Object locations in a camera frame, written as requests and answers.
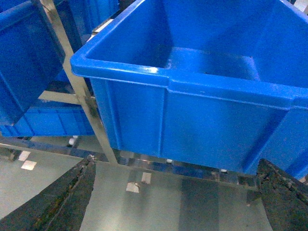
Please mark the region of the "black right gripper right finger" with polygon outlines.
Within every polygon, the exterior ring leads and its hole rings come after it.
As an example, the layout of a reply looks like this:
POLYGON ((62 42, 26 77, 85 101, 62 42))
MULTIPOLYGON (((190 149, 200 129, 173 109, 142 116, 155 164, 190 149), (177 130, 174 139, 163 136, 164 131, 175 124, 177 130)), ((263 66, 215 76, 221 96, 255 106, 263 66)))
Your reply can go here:
POLYGON ((274 231, 308 229, 308 186, 262 158, 257 185, 266 216, 274 231))

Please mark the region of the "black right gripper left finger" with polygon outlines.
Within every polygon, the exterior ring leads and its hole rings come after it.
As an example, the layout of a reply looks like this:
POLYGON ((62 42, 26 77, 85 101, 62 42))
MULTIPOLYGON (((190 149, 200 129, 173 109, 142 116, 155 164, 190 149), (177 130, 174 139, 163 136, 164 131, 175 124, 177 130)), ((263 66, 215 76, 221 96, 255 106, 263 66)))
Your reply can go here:
POLYGON ((90 202, 96 162, 87 156, 0 220, 2 231, 78 231, 90 202))

